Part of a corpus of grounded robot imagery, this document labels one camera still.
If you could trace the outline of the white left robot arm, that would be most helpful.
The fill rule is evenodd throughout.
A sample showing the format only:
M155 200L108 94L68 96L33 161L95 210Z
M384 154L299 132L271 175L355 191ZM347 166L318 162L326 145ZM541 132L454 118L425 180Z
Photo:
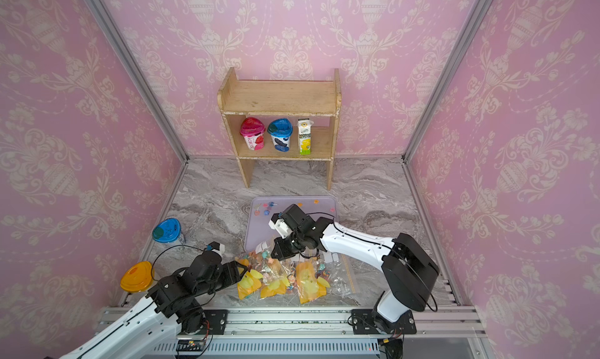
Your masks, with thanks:
M206 338L221 326L211 322L197 298L214 296L248 273L240 262L224 263L219 252L203 251L188 267L165 276L108 328L65 354L65 358L142 358L181 334Z

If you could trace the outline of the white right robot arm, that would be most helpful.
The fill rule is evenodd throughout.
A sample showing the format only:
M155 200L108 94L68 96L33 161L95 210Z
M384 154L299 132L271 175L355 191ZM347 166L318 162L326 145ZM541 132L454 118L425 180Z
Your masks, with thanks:
M313 218L296 204L272 215L269 226L279 235L274 240L273 258L286 260L306 250L352 257L380 270L387 290L373 308L381 329L399 322L409 311L438 309L432 293L440 268L431 256L404 232L396 237L378 237L349 229L332 214L318 212Z

